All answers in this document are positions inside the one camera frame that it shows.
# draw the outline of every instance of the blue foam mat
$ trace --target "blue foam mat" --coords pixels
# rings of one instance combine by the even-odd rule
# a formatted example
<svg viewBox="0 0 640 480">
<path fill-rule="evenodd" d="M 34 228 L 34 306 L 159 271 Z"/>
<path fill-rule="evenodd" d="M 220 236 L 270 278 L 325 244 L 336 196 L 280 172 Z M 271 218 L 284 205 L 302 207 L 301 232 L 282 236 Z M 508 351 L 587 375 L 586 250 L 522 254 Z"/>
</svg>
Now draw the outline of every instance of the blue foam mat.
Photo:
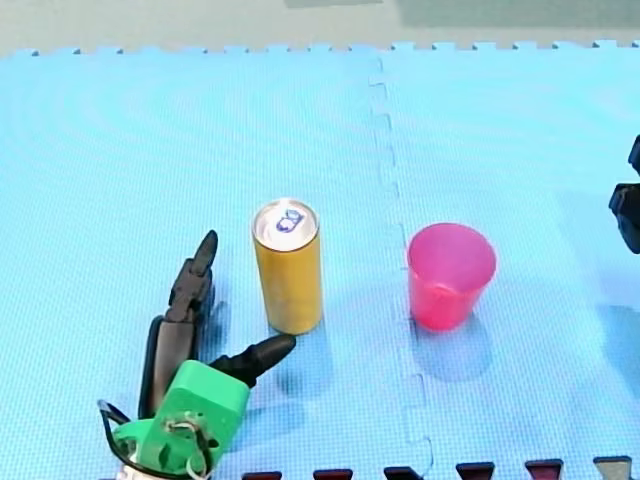
<svg viewBox="0 0 640 480">
<path fill-rule="evenodd" d="M 560 458 L 564 478 L 595 479 L 594 457 L 640 454 L 640 265 L 606 208 L 635 175 L 640 51 L 476 49 L 397 47 L 378 80 L 406 238 L 461 222 L 499 257 L 465 328 L 414 332 L 416 428 L 432 478 L 477 461 L 524 478 L 525 461 Z"/>
<path fill-rule="evenodd" d="M 209 228 L 203 360 L 269 335 L 249 223 L 283 195 L 320 215 L 326 318 L 261 379 L 216 478 L 562 458 L 595 479 L 593 457 L 637 457 L 640 270 L 606 203 L 633 180 L 640 51 L 524 47 L 0 62 L 0 477 L 113 476 L 95 402 L 135 412 L 148 324 Z M 438 220 L 486 233 L 500 270 L 434 339 L 403 258 Z"/>
</svg>

